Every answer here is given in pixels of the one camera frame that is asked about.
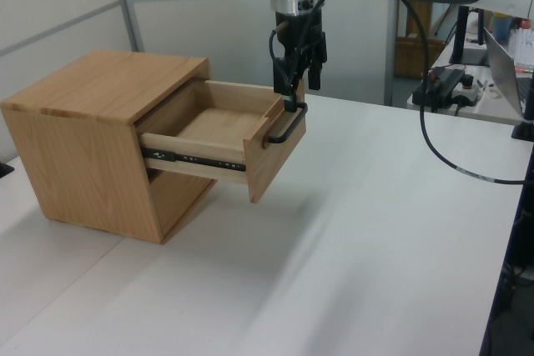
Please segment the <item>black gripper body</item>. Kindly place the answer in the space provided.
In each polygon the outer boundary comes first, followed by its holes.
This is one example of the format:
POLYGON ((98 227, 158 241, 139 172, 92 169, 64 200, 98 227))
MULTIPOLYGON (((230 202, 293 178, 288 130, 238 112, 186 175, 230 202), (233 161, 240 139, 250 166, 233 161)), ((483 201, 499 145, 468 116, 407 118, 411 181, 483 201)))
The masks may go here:
POLYGON ((313 56, 316 62, 325 63, 325 35, 322 29, 322 10, 316 13, 305 13, 301 15, 288 15, 275 13, 276 25, 286 23, 286 26, 277 34, 278 41, 285 49, 282 58, 272 56, 272 60, 282 62, 289 61, 297 48, 301 36, 305 35, 305 40, 301 51, 306 56, 313 56))

